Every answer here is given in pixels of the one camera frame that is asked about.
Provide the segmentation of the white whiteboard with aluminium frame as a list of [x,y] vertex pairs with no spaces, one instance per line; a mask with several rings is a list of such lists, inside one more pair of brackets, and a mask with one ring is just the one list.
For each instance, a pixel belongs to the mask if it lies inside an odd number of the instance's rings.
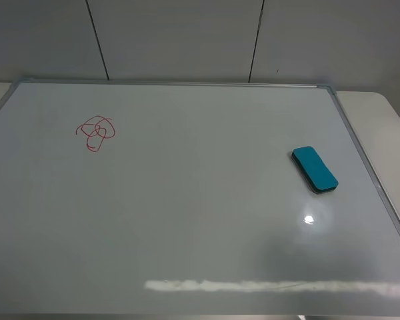
[[400,224],[326,87],[22,80],[0,100],[0,313],[400,317]]

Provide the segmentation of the teal whiteboard eraser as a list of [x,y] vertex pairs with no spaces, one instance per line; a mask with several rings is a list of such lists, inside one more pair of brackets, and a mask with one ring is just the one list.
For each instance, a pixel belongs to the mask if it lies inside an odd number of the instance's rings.
[[338,187],[338,180],[313,147],[296,148],[292,150],[291,158],[314,193],[322,194],[333,191]]

